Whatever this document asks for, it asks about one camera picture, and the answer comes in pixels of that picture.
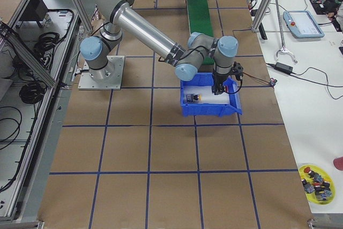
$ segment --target grid floor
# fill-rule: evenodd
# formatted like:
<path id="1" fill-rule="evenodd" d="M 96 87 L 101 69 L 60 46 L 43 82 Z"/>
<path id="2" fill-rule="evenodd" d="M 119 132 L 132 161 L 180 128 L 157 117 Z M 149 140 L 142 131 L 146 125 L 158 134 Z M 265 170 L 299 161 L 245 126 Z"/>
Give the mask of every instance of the grid floor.
<path id="1" fill-rule="evenodd" d="M 208 0 L 216 37 L 269 80 L 245 0 Z M 189 37 L 185 0 L 133 8 Z M 244 114 L 183 117 L 173 68 L 129 34 L 123 89 L 74 84 L 39 218 L 46 228 L 308 228 L 311 213 L 273 89 L 244 78 Z"/>

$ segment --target blue plastic bin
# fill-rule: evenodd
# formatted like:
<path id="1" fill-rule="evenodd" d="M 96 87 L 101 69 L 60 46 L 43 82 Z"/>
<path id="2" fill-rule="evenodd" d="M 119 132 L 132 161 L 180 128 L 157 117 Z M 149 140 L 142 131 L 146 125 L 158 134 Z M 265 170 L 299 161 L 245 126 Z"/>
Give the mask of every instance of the blue plastic bin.
<path id="1" fill-rule="evenodd" d="M 228 94 L 230 104 L 193 104 L 184 102 L 183 91 L 185 86 L 212 86 L 213 79 L 212 74 L 209 72 L 197 73 L 193 80 L 189 82 L 181 81 L 181 95 L 180 103 L 182 107 L 182 114 L 188 115 L 232 115 L 233 113 L 242 114 L 240 96 L 236 94 Z M 224 82 L 225 86 L 228 86 L 229 92 L 237 91 L 237 83 L 228 78 Z"/>

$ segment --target blue tape line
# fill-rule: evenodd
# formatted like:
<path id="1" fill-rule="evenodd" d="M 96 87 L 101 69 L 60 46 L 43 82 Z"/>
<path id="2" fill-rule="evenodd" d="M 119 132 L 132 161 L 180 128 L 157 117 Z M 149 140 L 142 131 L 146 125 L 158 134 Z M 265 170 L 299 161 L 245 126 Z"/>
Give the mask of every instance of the blue tape line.
<path id="1" fill-rule="evenodd" d="M 248 172 L 248 178 L 249 178 L 249 185 L 250 185 L 253 209 L 255 211 L 257 227 L 258 227 L 258 229 L 261 229 L 261 225 L 260 225 L 260 222 L 259 222 L 258 211 L 257 211 L 255 193 L 253 191 L 252 179 L 251 179 L 251 175 L 250 175 L 250 171 L 249 171 L 249 161 L 248 161 L 247 149 L 245 148 L 245 141 L 244 141 L 243 129 L 242 129 L 242 125 L 241 125 L 241 118 L 240 118 L 239 114 L 237 114 L 237 117 L 238 117 L 238 122 L 240 124 L 240 133 L 241 133 L 241 138 L 242 138 L 242 145 L 243 145 L 243 152 L 244 152 L 245 163 L 246 163 L 247 170 L 248 170 L 247 172 Z"/>
<path id="2" fill-rule="evenodd" d="M 155 75 L 155 52 L 154 59 L 152 62 L 152 79 L 151 85 L 154 85 L 154 75 Z M 148 164 L 147 164 L 147 179 L 146 179 L 146 203 L 145 203 L 145 229 L 148 229 L 149 220 L 149 194 L 150 194 L 150 168 L 151 168 L 151 143 L 152 143 L 152 115 L 153 115 L 153 99 L 154 99 L 154 89 L 151 89 L 151 101 L 150 101 L 150 125 L 149 125 L 149 148 L 148 148 Z"/>
<path id="3" fill-rule="evenodd" d="M 87 172 L 50 172 L 49 175 L 82 175 L 82 174 L 229 174 L 229 173 L 247 173 L 248 170 L 204 170 L 204 171 L 87 171 Z M 250 173 L 282 173 L 298 172 L 296 168 L 289 169 L 252 169 Z"/>
<path id="4" fill-rule="evenodd" d="M 101 172 L 101 165 L 102 165 L 102 158 L 103 158 L 103 150 L 105 149 L 106 134 L 107 134 L 107 125 L 108 125 L 109 115 L 110 115 L 110 110 L 111 110 L 112 97 L 113 97 L 113 90 L 111 90 L 111 94 L 110 94 L 110 96 L 109 96 L 109 104 L 108 104 L 108 109 L 107 109 L 106 124 L 105 124 L 105 129 L 104 129 L 104 132 L 103 132 L 103 139 L 102 139 L 100 160 L 99 160 L 99 166 L 98 166 L 98 175 L 97 175 L 97 177 L 96 177 L 96 182 L 95 182 L 93 203 L 92 203 L 91 216 L 90 216 L 90 223 L 89 223 L 88 229 L 91 229 L 91 228 L 92 228 L 92 223 L 93 223 L 94 208 L 95 208 L 96 196 L 97 196 L 97 194 L 98 194 L 98 186 L 99 186 L 99 180 L 100 180 L 100 172 Z"/>
<path id="5" fill-rule="evenodd" d="M 195 136 L 195 150 L 196 150 L 196 157 L 197 157 L 197 176 L 198 176 L 198 192 L 199 192 L 199 207 L 200 207 L 200 223 L 202 229 L 205 228 L 204 226 L 204 212 L 203 212 L 203 200 L 202 200 L 202 183 L 200 177 L 200 157 L 199 157 L 199 145 L 198 145 L 198 131 L 197 131 L 197 121 L 195 116 L 193 116 L 194 122 L 194 136 Z"/>

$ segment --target electric wire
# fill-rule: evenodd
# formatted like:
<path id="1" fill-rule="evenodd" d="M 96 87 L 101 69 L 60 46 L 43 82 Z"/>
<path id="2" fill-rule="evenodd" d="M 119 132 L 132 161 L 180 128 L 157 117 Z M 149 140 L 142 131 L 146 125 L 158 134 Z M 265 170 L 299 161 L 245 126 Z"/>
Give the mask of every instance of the electric wire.
<path id="1" fill-rule="evenodd" d="M 42 104 L 42 102 L 39 103 L 39 105 L 37 107 L 37 112 L 39 111 L 41 104 Z M 26 153 L 27 147 L 28 147 L 28 145 L 29 145 L 29 143 L 31 141 L 31 137 L 32 137 L 32 133 L 33 133 L 33 128 L 35 126 L 37 118 L 38 118 L 38 116 L 37 116 L 37 113 L 35 112 L 35 117 L 33 119 L 33 122 L 32 122 L 32 125 L 31 125 L 31 129 L 29 131 L 29 135 L 27 137 L 27 140 L 26 140 L 25 145 L 23 147 L 23 150 L 21 152 L 20 159 L 17 162 L 18 165 L 17 165 L 16 172 L 14 173 L 14 176 L 11 179 L 9 179 L 7 184 L 5 184 L 4 186 L 0 187 L 0 193 L 8 190 L 12 186 L 12 184 L 16 181 L 16 179 L 17 179 L 17 176 L 18 176 L 20 168 L 21 168 L 21 164 L 23 163 L 23 160 L 24 160 L 24 157 L 25 157 L 25 153 Z"/>
<path id="2" fill-rule="evenodd" d="M 228 92 L 228 91 L 224 91 L 224 92 L 226 94 L 229 94 L 229 95 L 238 93 L 241 90 L 242 86 L 243 86 L 243 79 L 241 79 L 240 82 L 241 82 L 240 87 L 235 92 Z"/>
<path id="3" fill-rule="evenodd" d="M 3 142 L 6 142 L 8 139 L 10 139 L 14 134 L 16 134 L 13 139 L 11 139 L 4 147 L 0 147 L 0 150 L 3 150 L 5 148 L 7 148 L 9 145 L 11 145 L 18 137 L 19 133 L 20 133 L 20 125 L 21 125 L 21 122 L 23 121 L 23 115 L 21 113 L 21 111 L 19 109 L 17 109 L 16 107 L 12 107 L 12 106 L 3 106 L 3 107 L 0 107 L 0 109 L 4 109 L 4 108 L 12 108 L 12 109 L 15 109 L 18 113 L 19 113 L 19 121 L 17 119 L 14 119 L 12 117 L 6 117 L 6 118 L 2 118 L 0 119 L 0 121 L 7 121 L 7 120 L 10 120 L 10 121 L 14 121 L 16 124 L 17 124 L 17 127 L 15 128 L 15 130 L 11 133 L 11 135 L 7 136 L 6 138 L 4 139 L 1 139 L 0 140 L 0 143 L 3 143 Z"/>
<path id="4" fill-rule="evenodd" d="M 309 80 L 309 79 L 305 79 L 305 78 L 300 77 L 300 76 L 304 75 L 305 73 L 307 73 L 310 69 L 313 69 L 313 70 L 315 70 L 315 71 L 318 71 L 318 72 L 323 73 L 323 74 L 325 75 L 326 84 L 325 84 L 325 83 L 320 83 L 320 82 L 316 82 L 316 81 L 313 81 L 313 80 Z M 314 84 L 318 84 L 318 85 L 325 86 L 325 87 L 326 87 L 326 90 L 327 90 L 327 92 L 328 92 L 328 94 L 329 94 L 330 97 L 331 97 L 332 99 L 334 99 L 334 100 L 338 100 L 338 99 L 340 99 L 340 98 L 343 98 L 343 95 L 341 95 L 341 96 L 339 96 L 339 97 L 336 98 L 336 97 L 334 97 L 334 96 L 332 95 L 332 93 L 330 92 L 330 87 L 332 87 L 332 88 L 343 88 L 343 86 L 338 86 L 338 85 L 331 85 L 331 84 L 329 84 L 329 77 L 328 77 L 327 73 L 324 72 L 324 71 L 322 71 L 322 70 L 320 70 L 320 69 L 318 69 L 318 68 L 308 67 L 308 68 L 307 68 L 304 72 L 302 72 L 302 73 L 295 73 L 295 72 L 292 72 L 292 73 L 289 74 L 289 75 L 292 76 L 292 77 L 294 77 L 294 78 L 296 78 L 296 79 L 299 79 L 299 80 L 304 80 L 304 81 L 306 81 L 306 82 L 310 82 L 310 83 L 314 83 Z"/>
<path id="5" fill-rule="evenodd" d="M 255 76 L 250 75 L 250 74 L 248 74 L 248 73 L 246 73 L 246 72 L 243 72 L 243 74 L 246 75 L 246 76 L 248 76 L 248 77 L 250 77 L 250 78 L 252 78 L 253 80 L 255 80 L 256 82 L 258 82 L 258 83 L 260 83 L 260 84 L 262 84 L 262 85 L 269 85 L 269 86 L 271 86 L 270 82 L 268 82 L 267 80 L 264 80 L 264 79 L 255 77 Z"/>
<path id="6" fill-rule="evenodd" d="M 286 8 L 284 8 L 282 5 L 279 5 L 279 7 L 281 7 L 282 9 L 284 9 L 285 11 L 288 11 Z"/>

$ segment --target white table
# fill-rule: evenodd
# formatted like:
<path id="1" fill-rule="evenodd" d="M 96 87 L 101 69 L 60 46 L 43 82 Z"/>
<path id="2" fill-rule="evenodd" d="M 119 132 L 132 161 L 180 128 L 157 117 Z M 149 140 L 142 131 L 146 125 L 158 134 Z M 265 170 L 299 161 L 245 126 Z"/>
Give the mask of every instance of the white table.
<path id="1" fill-rule="evenodd" d="M 259 8 L 259 5 L 261 3 L 261 0 L 258 0 L 256 6 L 254 9 Z M 318 15 L 315 13 L 310 0 L 306 0 L 306 3 L 308 5 L 307 10 L 309 10 L 314 17 L 315 21 L 318 24 L 324 24 L 330 22 L 329 19 L 326 17 L 326 15 Z M 279 0 L 279 5 L 281 5 L 283 8 L 285 8 L 287 11 L 300 11 L 304 10 L 306 8 L 305 0 Z M 270 13 L 266 14 L 262 20 L 264 30 L 266 32 L 278 32 L 280 31 L 279 28 L 279 22 L 278 22 L 278 16 L 277 16 L 277 10 L 275 4 L 270 4 Z M 281 15 L 283 14 L 284 10 L 280 8 Z M 286 26 L 286 23 L 283 19 L 282 25 L 285 32 L 289 32 L 289 29 Z M 321 26 L 323 32 L 335 32 L 335 28 L 333 25 L 326 25 Z"/>
<path id="2" fill-rule="evenodd" d="M 308 8 L 318 23 L 327 23 L 326 16 L 316 15 L 309 0 Z M 287 10 L 304 10 L 304 0 L 279 0 Z M 281 47 L 280 29 L 276 5 L 270 5 L 271 13 L 265 15 L 263 25 L 268 40 L 261 39 L 260 46 L 266 63 L 275 63 L 275 55 Z M 343 55 L 341 46 L 343 34 L 335 31 L 333 26 L 323 26 L 325 33 L 321 39 L 296 39 L 289 32 L 282 20 L 287 48 L 292 51 L 298 64 L 290 56 L 279 56 L 279 62 L 293 66 L 296 73 L 304 72 L 308 67 L 325 71 L 331 85 L 343 85 Z M 333 165 L 336 157 L 343 156 L 343 98 L 333 100 L 325 86 L 305 82 L 273 68 L 269 68 L 271 77 L 278 80 L 275 94 L 292 145 L 298 167 L 304 164 L 315 164 L 331 176 L 336 188 L 335 199 L 327 205 L 310 203 L 312 213 L 343 213 L 343 172 Z M 310 70 L 303 78 L 326 83 L 325 76 Z M 330 88 L 334 97 L 343 95 L 343 88 Z"/>

